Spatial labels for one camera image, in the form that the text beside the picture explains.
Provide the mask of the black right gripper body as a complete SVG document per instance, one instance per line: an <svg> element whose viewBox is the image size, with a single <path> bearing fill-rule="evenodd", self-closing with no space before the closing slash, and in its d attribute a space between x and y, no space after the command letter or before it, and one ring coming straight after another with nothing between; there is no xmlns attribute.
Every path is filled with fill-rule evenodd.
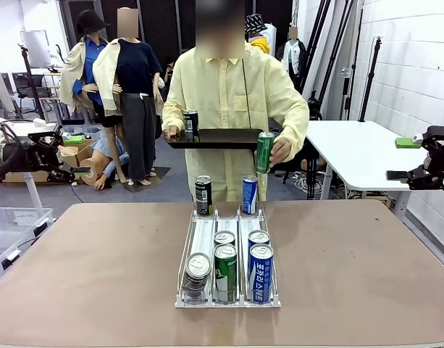
<svg viewBox="0 0 444 348"><path fill-rule="evenodd" d="M423 167L428 173L444 173L444 141L426 141L427 157Z"/></svg>

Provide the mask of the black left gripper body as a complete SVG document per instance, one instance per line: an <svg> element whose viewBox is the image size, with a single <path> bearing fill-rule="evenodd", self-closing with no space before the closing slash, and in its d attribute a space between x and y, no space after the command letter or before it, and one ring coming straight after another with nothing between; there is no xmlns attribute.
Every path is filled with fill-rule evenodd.
<svg viewBox="0 0 444 348"><path fill-rule="evenodd" d="M16 160L11 166L13 173L50 172L63 166L64 161L57 146L34 144L18 146Z"/></svg>

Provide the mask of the person's left hand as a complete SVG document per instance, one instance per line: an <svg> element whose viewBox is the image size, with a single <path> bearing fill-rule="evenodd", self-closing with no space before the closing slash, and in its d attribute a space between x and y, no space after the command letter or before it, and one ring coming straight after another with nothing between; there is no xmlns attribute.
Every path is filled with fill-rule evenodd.
<svg viewBox="0 0 444 348"><path fill-rule="evenodd" d="M269 156L269 169L272 169L278 163L284 162L290 151L291 142L287 138L276 138Z"/></svg>

